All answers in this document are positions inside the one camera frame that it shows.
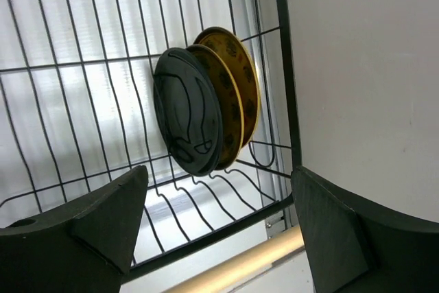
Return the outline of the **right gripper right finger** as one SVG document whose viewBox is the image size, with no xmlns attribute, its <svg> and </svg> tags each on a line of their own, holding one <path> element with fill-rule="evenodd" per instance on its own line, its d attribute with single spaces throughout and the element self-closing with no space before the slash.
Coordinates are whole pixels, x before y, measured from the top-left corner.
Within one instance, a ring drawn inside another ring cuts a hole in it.
<svg viewBox="0 0 439 293">
<path fill-rule="evenodd" d="M 317 292 L 437 292 L 438 223 L 387 208 L 305 167 L 292 195 Z"/>
</svg>

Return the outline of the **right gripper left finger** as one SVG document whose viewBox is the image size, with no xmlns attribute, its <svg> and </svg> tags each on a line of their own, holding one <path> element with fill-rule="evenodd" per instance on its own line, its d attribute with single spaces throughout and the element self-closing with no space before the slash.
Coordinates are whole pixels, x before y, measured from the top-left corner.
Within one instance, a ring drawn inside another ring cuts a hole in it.
<svg viewBox="0 0 439 293">
<path fill-rule="evenodd" d="M 130 270 L 147 168 L 1 229 L 2 292 L 118 292 Z"/>
</svg>

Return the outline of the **yellow patterned plate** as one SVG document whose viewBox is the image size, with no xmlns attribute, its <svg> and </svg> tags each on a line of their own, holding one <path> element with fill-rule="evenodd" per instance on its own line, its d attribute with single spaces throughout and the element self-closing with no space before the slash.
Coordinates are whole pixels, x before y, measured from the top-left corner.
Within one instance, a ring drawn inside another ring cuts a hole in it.
<svg viewBox="0 0 439 293">
<path fill-rule="evenodd" d="M 239 89 L 244 110 L 244 141 L 248 145 L 257 129 L 261 90 L 254 60 L 241 40 L 223 27 L 208 27 L 194 40 L 212 49 L 227 65 Z"/>
<path fill-rule="evenodd" d="M 244 110 L 237 83 L 226 63 L 212 49 L 201 44 L 187 47 L 207 70 L 222 114 L 222 147 L 216 170 L 230 167 L 244 144 Z"/>
</svg>

